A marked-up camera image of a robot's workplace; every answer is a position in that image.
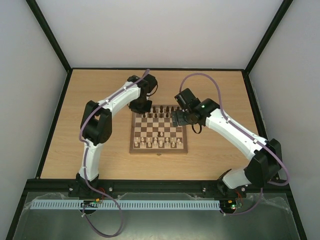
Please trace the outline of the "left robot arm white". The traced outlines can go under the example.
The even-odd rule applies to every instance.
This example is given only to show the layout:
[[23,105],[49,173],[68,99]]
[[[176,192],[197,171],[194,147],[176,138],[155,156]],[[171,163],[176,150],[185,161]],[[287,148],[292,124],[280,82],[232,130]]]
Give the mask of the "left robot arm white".
[[76,181],[81,185],[92,184],[99,176],[99,162],[103,145],[111,137],[113,117],[124,107],[138,114],[149,113],[151,92],[158,82],[147,69],[141,77],[130,76],[125,84],[110,96],[94,102],[90,100],[84,109],[80,124],[79,140],[84,143],[83,158]]

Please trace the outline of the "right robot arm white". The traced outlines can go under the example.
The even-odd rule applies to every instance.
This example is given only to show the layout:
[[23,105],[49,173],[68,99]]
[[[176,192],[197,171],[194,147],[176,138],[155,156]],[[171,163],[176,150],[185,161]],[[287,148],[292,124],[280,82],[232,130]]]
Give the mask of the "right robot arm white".
[[227,115],[218,103],[210,98],[200,101],[189,88],[174,98],[180,107],[171,113],[175,127],[207,127],[232,143],[249,161],[247,166],[227,170],[218,178],[217,189],[222,195],[229,196],[245,185],[263,188],[281,169],[281,145],[277,140],[254,134]]

